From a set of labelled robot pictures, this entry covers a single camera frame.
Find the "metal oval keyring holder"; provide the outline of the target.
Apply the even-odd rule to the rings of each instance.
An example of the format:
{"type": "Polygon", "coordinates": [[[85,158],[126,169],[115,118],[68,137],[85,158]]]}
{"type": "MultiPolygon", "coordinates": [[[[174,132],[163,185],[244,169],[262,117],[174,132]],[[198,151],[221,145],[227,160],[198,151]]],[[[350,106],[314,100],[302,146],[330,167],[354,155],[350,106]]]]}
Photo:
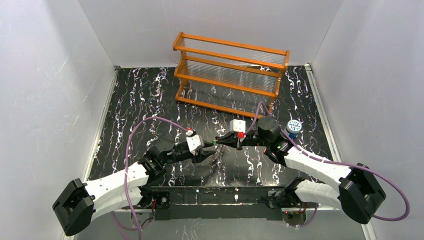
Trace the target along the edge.
{"type": "Polygon", "coordinates": [[[227,147],[223,144],[216,145],[215,154],[208,160],[209,173],[211,177],[225,172],[226,165],[224,163],[224,154],[226,149],[227,147]]]}

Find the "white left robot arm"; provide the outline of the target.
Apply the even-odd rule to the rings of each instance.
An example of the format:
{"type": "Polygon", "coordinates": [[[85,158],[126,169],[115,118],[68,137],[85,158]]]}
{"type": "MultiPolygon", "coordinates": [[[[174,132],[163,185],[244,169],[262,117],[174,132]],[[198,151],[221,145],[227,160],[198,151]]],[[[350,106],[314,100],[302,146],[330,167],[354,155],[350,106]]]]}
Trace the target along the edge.
{"type": "Polygon", "coordinates": [[[66,236],[74,236],[87,228],[96,218],[128,206],[138,205],[147,198],[142,187],[166,173],[166,166],[184,160],[201,163],[215,154],[214,144],[199,135],[175,143],[158,139],[144,156],[127,170],[83,182],[71,180],[52,205],[66,236]]]}

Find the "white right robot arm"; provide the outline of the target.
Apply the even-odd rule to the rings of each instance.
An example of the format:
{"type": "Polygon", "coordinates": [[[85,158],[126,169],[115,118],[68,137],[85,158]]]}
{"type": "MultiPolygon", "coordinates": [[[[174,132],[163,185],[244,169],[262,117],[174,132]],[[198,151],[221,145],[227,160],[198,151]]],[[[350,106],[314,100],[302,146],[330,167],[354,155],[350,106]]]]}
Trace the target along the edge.
{"type": "Polygon", "coordinates": [[[268,193],[266,200],[271,208],[316,203],[343,210],[355,222],[367,224],[386,199],[386,193],[367,166],[361,163],[344,166],[326,158],[319,159],[294,144],[293,140],[302,130],[298,120],[289,120],[281,127],[273,117],[263,116],[256,126],[247,132],[245,121],[233,119],[230,131],[217,136],[216,143],[237,150],[265,147],[264,154],[273,163],[318,179],[313,182],[297,177],[284,190],[268,193]]]}

